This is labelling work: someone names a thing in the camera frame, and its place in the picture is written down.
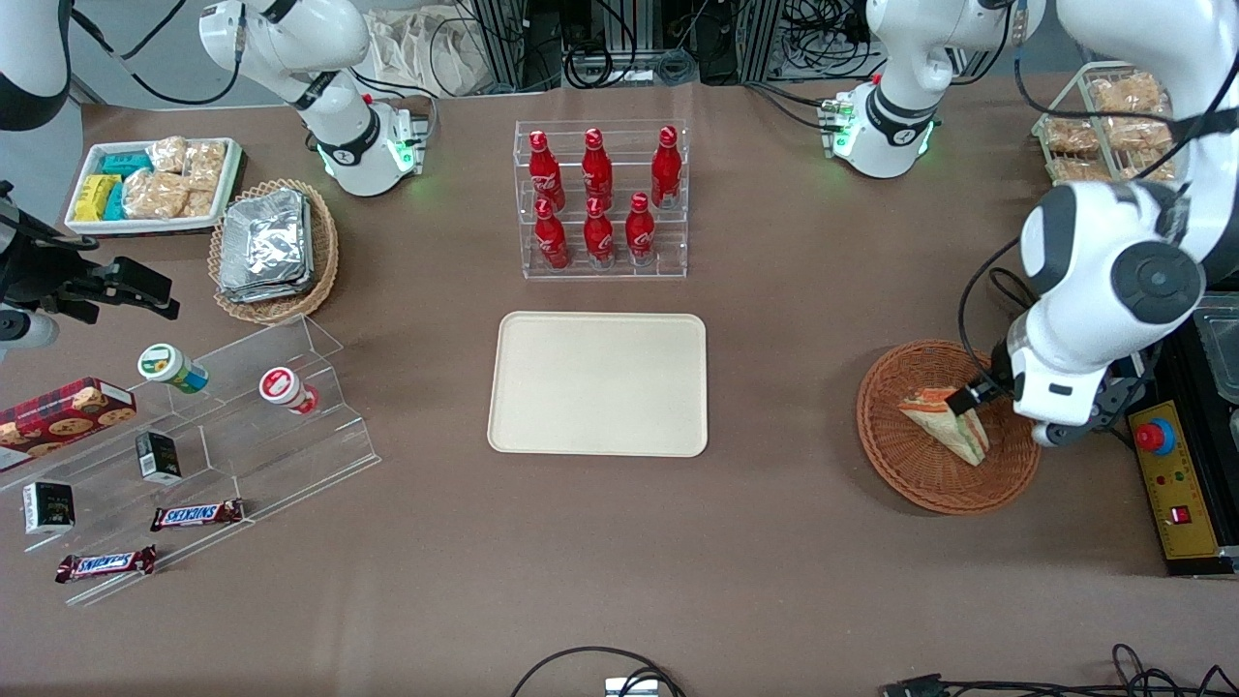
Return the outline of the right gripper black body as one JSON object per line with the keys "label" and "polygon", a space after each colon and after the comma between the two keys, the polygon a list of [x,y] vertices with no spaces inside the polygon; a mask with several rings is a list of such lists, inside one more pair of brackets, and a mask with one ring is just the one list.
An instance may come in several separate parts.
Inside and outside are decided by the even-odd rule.
{"label": "right gripper black body", "polygon": [[14,184],[1,184],[1,291],[5,305],[26,312],[61,313],[74,303],[69,286],[88,282],[99,266],[83,253],[98,243],[89,238],[69,239],[55,228],[27,215],[12,202]]}

